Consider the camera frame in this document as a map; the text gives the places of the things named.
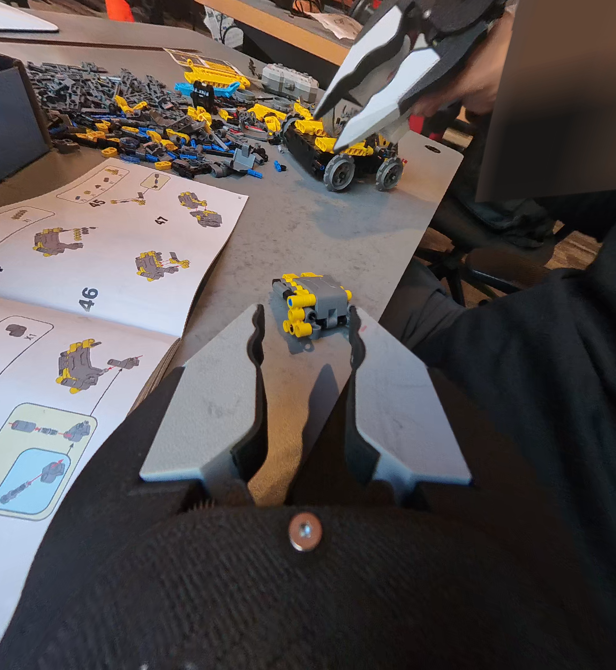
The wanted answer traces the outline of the pile of toy parts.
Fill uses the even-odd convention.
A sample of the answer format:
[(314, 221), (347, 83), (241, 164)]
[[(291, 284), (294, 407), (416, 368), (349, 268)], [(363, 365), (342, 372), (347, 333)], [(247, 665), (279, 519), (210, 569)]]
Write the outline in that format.
[[(236, 169), (269, 161), (267, 146), (282, 143), (283, 115), (261, 105), (249, 80), (237, 69), (187, 68), (194, 85), (183, 96), (151, 75), (118, 74), (93, 62), (80, 65), (26, 63), (55, 146), (98, 149), (103, 156), (192, 179), (223, 178)], [(214, 87), (233, 82), (233, 98), (216, 98)]]

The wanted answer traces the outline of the yellow grey toy brick assembly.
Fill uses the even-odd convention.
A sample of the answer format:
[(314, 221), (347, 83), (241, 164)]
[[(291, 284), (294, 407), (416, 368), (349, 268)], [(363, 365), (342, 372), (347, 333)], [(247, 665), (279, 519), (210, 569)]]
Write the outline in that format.
[(330, 275), (286, 273), (272, 289), (287, 305), (283, 330), (297, 339), (318, 340), (350, 324), (352, 292)]

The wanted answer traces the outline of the open instruction booklet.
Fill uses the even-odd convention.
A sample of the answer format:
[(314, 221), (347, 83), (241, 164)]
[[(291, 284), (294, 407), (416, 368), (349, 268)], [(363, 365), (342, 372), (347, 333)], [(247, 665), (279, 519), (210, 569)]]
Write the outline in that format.
[(109, 159), (0, 207), (0, 641), (55, 512), (165, 370), (247, 200)]

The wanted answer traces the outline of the person's right hand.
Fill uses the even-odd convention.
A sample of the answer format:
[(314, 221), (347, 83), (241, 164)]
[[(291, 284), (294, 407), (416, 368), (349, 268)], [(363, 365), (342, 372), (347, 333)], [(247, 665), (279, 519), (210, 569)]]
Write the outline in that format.
[(442, 106), (456, 101), (473, 114), (491, 113), (512, 38), (513, 21), (514, 12), (506, 10), (471, 54), (463, 70), (442, 88), (420, 97), (412, 114), (429, 118)]

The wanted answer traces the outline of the yellow sticker sheet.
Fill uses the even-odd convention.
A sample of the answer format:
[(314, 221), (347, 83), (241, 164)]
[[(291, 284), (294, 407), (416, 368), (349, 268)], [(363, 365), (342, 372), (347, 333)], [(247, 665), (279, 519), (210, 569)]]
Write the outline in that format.
[(182, 68), (208, 68), (220, 71), (232, 71), (232, 65), (226, 61), (217, 58), (203, 57), (196, 51), (179, 50), (164, 47), (163, 50), (170, 58)]

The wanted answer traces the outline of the light blue toy tool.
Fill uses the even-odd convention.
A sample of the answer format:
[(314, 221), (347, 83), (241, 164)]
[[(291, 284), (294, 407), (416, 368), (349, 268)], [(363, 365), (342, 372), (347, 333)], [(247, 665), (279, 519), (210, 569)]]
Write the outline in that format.
[[(240, 87), (240, 82), (233, 82), (224, 88), (214, 87), (213, 94), (216, 98), (233, 98)], [(173, 89), (183, 96), (191, 96), (194, 85), (188, 82), (176, 82)]]

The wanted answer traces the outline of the white printed paper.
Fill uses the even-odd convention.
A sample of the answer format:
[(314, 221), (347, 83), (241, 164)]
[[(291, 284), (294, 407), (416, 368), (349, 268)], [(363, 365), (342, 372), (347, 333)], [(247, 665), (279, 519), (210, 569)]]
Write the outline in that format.
[(348, 15), (309, 12), (306, 16), (319, 22), (338, 39), (354, 40), (362, 30), (362, 25)]

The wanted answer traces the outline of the dark blue cardboard box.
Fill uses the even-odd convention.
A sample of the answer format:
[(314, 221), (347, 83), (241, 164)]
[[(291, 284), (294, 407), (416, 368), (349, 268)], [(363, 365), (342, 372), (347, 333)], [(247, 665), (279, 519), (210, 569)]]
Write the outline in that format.
[(25, 66), (0, 54), (0, 182), (51, 148), (45, 115)]

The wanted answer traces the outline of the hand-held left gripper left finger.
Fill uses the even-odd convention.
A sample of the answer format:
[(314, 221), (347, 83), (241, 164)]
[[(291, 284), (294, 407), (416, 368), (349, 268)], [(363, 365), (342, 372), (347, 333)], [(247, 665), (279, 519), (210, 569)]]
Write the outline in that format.
[(264, 307), (253, 304), (181, 367), (143, 481), (199, 480), (222, 492), (258, 472), (266, 459), (264, 332)]

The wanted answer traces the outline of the yellow black toy vehicle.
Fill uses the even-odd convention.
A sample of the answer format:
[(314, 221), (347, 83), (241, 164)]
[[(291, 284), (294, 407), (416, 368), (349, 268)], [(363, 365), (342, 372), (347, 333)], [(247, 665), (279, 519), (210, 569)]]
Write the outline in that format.
[(337, 152), (336, 138), (300, 99), (282, 122), (280, 135), (288, 152), (331, 192), (345, 191), (354, 180), (372, 181), (377, 190), (389, 191), (403, 176), (405, 162), (396, 144), (373, 134)]

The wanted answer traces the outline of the white flat stand base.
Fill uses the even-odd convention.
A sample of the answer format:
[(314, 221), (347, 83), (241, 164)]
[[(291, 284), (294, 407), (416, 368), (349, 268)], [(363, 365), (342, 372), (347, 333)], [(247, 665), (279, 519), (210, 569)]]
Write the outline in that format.
[(0, 2), (0, 32), (57, 33), (55, 24)]

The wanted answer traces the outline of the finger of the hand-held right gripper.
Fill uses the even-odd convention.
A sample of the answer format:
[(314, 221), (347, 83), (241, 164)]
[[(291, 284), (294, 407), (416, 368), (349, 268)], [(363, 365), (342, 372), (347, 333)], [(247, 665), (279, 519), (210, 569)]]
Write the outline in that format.
[(397, 122), (402, 115), (400, 111), (402, 100), (438, 61), (438, 54), (429, 47), (410, 52), (391, 80), (345, 124), (333, 147), (334, 152), (343, 151), (372, 133)]
[(362, 109), (411, 51), (409, 5), (382, 5), (364, 25), (314, 110), (320, 119), (347, 102)]

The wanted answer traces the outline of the grey toy battery box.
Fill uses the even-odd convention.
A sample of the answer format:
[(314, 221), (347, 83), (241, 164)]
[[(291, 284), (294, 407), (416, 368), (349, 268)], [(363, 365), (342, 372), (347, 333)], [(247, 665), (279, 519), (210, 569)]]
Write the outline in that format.
[(262, 88), (276, 96), (300, 98), (308, 104), (317, 100), (319, 82), (308, 73), (287, 68), (282, 64), (267, 64), (261, 73)]

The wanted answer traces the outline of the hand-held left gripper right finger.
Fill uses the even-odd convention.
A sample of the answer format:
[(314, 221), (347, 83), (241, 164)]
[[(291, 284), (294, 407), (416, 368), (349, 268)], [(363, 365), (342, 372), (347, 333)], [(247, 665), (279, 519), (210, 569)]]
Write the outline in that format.
[(355, 480), (387, 483), (398, 505), (425, 482), (469, 486), (471, 471), (425, 364), (356, 306), (349, 340), (346, 465)]

